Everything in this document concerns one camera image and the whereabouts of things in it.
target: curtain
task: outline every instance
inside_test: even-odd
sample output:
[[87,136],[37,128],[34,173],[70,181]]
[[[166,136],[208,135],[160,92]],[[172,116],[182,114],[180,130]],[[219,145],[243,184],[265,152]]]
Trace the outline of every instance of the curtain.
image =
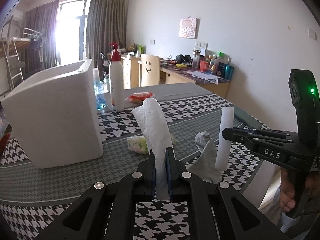
[[44,4],[26,12],[22,28],[30,28],[42,32],[43,62],[40,60],[39,51],[26,48],[21,53],[21,61],[26,63],[23,74],[28,77],[40,70],[52,68],[57,63],[56,53],[56,25],[59,0]]
[[91,0],[87,20],[85,50],[87,58],[94,61],[102,52],[107,56],[113,48],[109,43],[125,47],[126,8],[125,0]]

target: finger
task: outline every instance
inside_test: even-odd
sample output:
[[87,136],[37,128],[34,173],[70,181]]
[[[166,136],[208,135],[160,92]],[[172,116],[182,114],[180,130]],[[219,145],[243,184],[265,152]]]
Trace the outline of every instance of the finger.
[[296,193],[294,185],[289,181],[281,181],[280,190],[289,198],[293,198]]
[[295,195],[294,185],[288,179],[288,171],[281,168],[281,191],[288,195],[289,198],[293,198]]
[[284,209],[285,205],[282,203],[282,201],[280,201],[280,208]]
[[284,211],[284,212],[289,212],[290,210],[291,210],[291,209],[288,208],[288,207],[284,207],[284,208],[283,208],[283,211]]
[[306,178],[306,188],[314,188],[320,186],[319,174],[316,171],[310,172]]
[[289,198],[284,192],[280,192],[280,201],[283,203],[284,206],[292,209],[295,206],[295,200]]

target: anime poster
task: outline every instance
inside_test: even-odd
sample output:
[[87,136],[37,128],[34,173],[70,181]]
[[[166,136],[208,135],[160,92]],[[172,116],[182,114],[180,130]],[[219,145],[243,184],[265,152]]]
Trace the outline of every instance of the anime poster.
[[179,38],[194,39],[196,37],[196,25],[197,18],[181,19]]

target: blue liquid bottle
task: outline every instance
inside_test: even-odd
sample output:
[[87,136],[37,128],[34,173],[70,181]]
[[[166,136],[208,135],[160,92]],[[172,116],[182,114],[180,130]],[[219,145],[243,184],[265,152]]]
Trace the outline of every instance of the blue liquid bottle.
[[99,69],[93,69],[93,85],[94,94],[96,96],[96,106],[97,110],[102,110],[107,106],[106,99],[104,97],[103,82],[99,78]]

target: ladder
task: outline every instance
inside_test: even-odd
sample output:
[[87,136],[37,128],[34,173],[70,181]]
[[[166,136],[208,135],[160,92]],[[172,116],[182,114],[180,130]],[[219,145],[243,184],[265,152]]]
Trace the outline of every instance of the ladder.
[[[9,88],[12,91],[14,89],[14,82],[13,80],[17,77],[20,78],[21,82],[23,82],[23,76],[22,76],[22,67],[25,67],[25,63],[21,62],[19,59],[19,55],[18,55],[18,51],[17,51],[17,46],[15,44],[15,40],[14,38],[12,38],[12,43],[13,43],[13,47],[14,47],[14,55],[10,55],[10,51],[9,51],[9,47],[10,47],[10,43],[11,43],[11,39],[9,37],[9,32],[10,32],[10,27],[11,27],[11,22],[12,22],[13,16],[11,16],[10,20],[8,22],[5,23],[5,25],[9,24],[8,26],[8,34],[7,34],[7,39],[6,41],[2,40],[1,41],[1,46],[2,46],[2,50],[4,52],[4,60],[6,63],[6,67],[7,67],[7,76],[8,76],[8,83],[9,83]],[[18,73],[12,76],[12,68],[10,66],[14,65],[15,68],[18,70]]]

